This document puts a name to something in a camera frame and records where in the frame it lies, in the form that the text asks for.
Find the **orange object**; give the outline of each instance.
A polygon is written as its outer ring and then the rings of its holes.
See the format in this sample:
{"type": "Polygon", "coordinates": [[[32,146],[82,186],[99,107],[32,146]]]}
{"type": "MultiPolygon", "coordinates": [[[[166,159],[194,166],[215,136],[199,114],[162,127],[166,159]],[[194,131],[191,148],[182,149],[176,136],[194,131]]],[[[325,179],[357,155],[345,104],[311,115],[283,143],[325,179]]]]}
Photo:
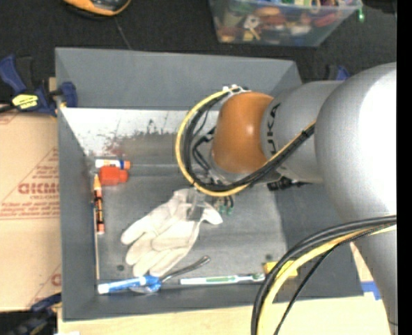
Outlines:
{"type": "Polygon", "coordinates": [[[116,166],[102,166],[99,170],[99,180],[103,186],[114,186],[126,182],[128,172],[116,166]]]}
{"type": "Polygon", "coordinates": [[[267,161],[261,148],[260,125],[273,97],[249,91],[227,100],[218,115],[212,157],[224,171],[251,173],[267,161]]]}

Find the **plastic storage box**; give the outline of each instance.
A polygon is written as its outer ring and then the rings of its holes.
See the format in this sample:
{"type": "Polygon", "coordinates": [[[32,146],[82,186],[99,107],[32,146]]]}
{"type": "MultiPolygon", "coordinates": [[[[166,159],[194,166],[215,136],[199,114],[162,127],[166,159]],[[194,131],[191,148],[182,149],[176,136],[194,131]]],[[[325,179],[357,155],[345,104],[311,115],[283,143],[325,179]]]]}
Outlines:
{"type": "Polygon", "coordinates": [[[361,0],[208,0],[221,43],[319,46],[361,0]]]}

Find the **white work glove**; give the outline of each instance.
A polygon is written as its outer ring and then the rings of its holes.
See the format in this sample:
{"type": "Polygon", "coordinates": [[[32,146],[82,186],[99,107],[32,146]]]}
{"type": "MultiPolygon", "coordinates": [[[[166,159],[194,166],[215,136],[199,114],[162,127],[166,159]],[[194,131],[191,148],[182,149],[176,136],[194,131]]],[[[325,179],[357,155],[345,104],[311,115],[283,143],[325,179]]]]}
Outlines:
{"type": "Polygon", "coordinates": [[[189,191],[175,191],[166,203],[156,207],[148,215],[134,222],[121,236],[123,244],[133,245],[125,261],[133,266],[134,276],[143,276],[149,271],[161,277],[183,259],[197,240],[202,221],[213,225],[222,223],[221,215],[207,202],[201,202],[201,218],[190,220],[192,207],[189,191]]]}

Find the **cardboard sheet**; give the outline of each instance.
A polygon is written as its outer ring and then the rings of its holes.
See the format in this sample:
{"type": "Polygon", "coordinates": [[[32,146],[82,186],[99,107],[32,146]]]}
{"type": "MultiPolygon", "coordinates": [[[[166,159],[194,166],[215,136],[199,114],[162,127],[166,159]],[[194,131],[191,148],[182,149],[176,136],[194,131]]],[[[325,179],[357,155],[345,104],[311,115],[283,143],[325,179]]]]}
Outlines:
{"type": "Polygon", "coordinates": [[[61,291],[56,119],[0,114],[0,312],[61,291]]]}

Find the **blue clamp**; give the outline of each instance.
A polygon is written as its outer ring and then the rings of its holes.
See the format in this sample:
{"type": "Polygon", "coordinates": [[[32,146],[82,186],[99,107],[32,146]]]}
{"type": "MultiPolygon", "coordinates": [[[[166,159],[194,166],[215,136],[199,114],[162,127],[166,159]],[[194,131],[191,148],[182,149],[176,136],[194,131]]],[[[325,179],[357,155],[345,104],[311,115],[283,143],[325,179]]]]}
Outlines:
{"type": "MultiPolygon", "coordinates": [[[[29,75],[27,70],[22,72],[23,75],[29,75]]],[[[59,96],[63,96],[60,102],[65,103],[67,107],[77,107],[77,92],[72,82],[62,83],[56,91],[48,91],[44,83],[33,88],[30,80],[24,81],[21,78],[14,54],[0,61],[0,77],[12,87],[12,104],[21,112],[39,112],[56,117],[59,107],[56,99],[59,96]]]]}

